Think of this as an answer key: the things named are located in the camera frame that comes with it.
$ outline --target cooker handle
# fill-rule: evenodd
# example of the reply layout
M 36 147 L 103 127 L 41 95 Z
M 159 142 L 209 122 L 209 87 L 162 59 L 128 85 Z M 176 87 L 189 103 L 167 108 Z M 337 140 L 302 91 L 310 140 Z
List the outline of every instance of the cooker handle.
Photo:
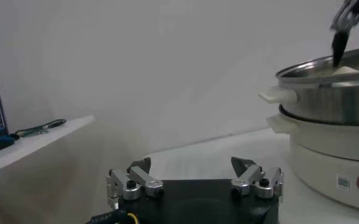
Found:
M 296 122 L 284 118 L 281 114 L 266 118 L 266 122 L 277 134 L 290 134 L 295 128 L 298 127 Z
M 297 94 L 291 89 L 273 86 L 265 93 L 260 93 L 259 96 L 268 103 L 296 103 Z

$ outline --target white tabletop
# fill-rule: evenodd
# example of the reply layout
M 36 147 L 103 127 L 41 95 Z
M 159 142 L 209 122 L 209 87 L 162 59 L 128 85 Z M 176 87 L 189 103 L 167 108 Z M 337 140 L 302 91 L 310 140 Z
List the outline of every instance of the white tabletop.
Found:
M 0 169 L 86 126 L 93 120 L 94 116 L 73 119 L 59 127 L 50 129 L 48 133 L 17 140 L 14 145 L 0 150 Z
M 153 153 L 150 174 L 161 180 L 235 178 L 231 156 L 252 159 L 266 170 L 281 167 L 285 173 L 281 224 L 359 224 L 359 209 L 313 191 L 290 169 L 289 140 L 271 129 L 197 145 Z

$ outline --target white wall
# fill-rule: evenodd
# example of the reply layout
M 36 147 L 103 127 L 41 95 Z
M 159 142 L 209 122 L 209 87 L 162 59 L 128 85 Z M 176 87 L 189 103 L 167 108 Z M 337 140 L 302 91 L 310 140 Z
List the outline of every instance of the white wall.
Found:
M 265 127 L 277 107 L 257 93 L 276 84 L 279 69 L 330 53 L 340 4 L 0 0 L 0 89 L 10 129 L 97 117 L 0 172 L 7 223 L 81 223 L 107 208 L 107 169 Z M 349 47 L 359 47 L 359 27 Z

